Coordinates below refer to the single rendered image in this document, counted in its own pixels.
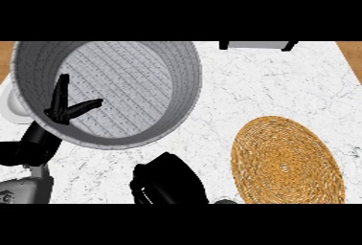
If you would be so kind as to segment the white plate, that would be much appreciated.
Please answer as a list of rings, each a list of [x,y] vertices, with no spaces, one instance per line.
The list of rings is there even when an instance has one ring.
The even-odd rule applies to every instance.
[[[16,99],[16,93],[12,84],[7,84],[0,96],[0,115],[16,124],[31,124],[33,119],[28,116],[22,105]]]

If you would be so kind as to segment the round orange woven placemat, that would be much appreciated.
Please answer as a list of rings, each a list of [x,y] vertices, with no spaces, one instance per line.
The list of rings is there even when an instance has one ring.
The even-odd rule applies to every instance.
[[[343,204],[346,184],[325,143],[288,118],[241,128],[231,151],[235,186],[248,204]]]

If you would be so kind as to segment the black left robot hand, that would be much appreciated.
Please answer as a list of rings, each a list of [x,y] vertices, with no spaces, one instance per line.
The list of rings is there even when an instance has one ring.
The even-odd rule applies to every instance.
[[[62,74],[52,92],[50,108],[44,110],[50,120],[64,125],[92,109],[99,108],[103,102],[102,99],[87,100],[69,106],[68,84],[69,75]],[[0,142],[0,166],[44,165],[56,153],[61,142],[62,140],[36,122],[31,123],[19,142]]]

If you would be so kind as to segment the large grey woven basket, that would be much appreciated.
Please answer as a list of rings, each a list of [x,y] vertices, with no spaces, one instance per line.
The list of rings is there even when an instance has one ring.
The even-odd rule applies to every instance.
[[[52,91],[69,76],[68,103],[102,106],[59,124],[46,116]],[[64,141],[123,150],[166,137],[194,109],[202,66],[189,41],[19,41],[10,75],[30,118]]]

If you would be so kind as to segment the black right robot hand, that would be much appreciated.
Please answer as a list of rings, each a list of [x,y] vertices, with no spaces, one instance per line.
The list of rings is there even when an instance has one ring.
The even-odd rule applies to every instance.
[[[200,177],[179,156],[168,152],[134,166],[130,189],[136,204],[210,203]]]

